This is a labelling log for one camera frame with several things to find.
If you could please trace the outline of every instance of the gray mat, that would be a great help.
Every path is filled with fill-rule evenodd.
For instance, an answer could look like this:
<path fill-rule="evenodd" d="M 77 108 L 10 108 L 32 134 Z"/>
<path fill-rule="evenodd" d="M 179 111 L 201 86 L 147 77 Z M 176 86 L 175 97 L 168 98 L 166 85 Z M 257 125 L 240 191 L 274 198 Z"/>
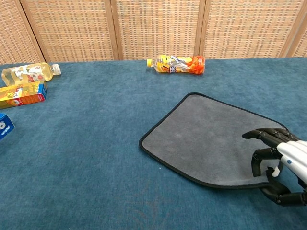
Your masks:
<path fill-rule="evenodd" d="M 185 177 L 211 187 L 252 188 L 267 185 L 265 170 L 278 160 L 261 164 L 253 177 L 251 158 L 268 148 L 242 134 L 262 127 L 285 128 L 258 114 L 190 93 L 140 140 L 140 147 Z"/>

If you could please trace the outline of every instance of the juice bottle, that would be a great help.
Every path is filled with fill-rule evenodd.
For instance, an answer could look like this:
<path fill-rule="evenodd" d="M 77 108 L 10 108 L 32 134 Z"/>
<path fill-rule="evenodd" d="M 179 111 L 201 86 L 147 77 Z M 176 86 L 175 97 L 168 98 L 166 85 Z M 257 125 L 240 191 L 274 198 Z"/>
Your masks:
<path fill-rule="evenodd" d="M 205 57 L 176 57 L 159 55 L 156 59 L 147 59 L 147 67 L 154 67 L 160 73 L 195 73 L 202 74 L 205 71 Z"/>
<path fill-rule="evenodd" d="M 34 81 L 49 81 L 54 75 L 60 75 L 58 64 L 49 65 L 45 62 L 19 66 L 2 71 L 1 77 L 7 86 L 20 85 Z"/>

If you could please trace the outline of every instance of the blue table surface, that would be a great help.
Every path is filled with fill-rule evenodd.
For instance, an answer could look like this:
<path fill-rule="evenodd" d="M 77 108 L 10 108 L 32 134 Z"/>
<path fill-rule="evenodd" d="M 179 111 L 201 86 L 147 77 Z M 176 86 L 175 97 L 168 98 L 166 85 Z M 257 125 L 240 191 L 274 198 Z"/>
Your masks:
<path fill-rule="evenodd" d="M 16 128 L 0 141 L 0 229 L 306 229 L 306 207 L 198 185 L 138 142 L 190 92 L 306 140 L 307 58 L 207 60 L 200 76 L 156 73 L 146 61 L 59 65 L 45 102 L 1 110 Z M 280 179 L 302 191 L 289 170 Z"/>

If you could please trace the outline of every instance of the wicker screen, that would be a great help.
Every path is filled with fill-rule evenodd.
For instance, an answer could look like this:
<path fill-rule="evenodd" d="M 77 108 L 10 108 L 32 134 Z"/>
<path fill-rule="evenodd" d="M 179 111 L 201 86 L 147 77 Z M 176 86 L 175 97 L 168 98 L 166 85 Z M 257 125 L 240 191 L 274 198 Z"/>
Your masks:
<path fill-rule="evenodd" d="M 117 0 L 124 60 L 193 55 L 199 4 L 200 0 Z"/>
<path fill-rule="evenodd" d="M 0 0 L 0 3 L 0 64 L 43 61 L 19 2 Z"/>
<path fill-rule="evenodd" d="M 48 61 L 114 59 L 103 0 L 22 0 L 22 3 Z"/>
<path fill-rule="evenodd" d="M 304 0 L 211 0 L 207 58 L 278 57 Z"/>
<path fill-rule="evenodd" d="M 307 57 L 307 29 L 296 47 L 294 57 Z"/>

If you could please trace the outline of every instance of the blue box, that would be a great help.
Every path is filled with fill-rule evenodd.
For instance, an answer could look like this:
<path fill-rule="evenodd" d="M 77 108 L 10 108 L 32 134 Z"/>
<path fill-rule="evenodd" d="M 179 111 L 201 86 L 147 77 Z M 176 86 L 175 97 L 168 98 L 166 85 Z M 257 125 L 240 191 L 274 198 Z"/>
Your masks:
<path fill-rule="evenodd" d="M 15 128 L 13 122 L 5 114 L 0 114 L 0 140 Z"/>

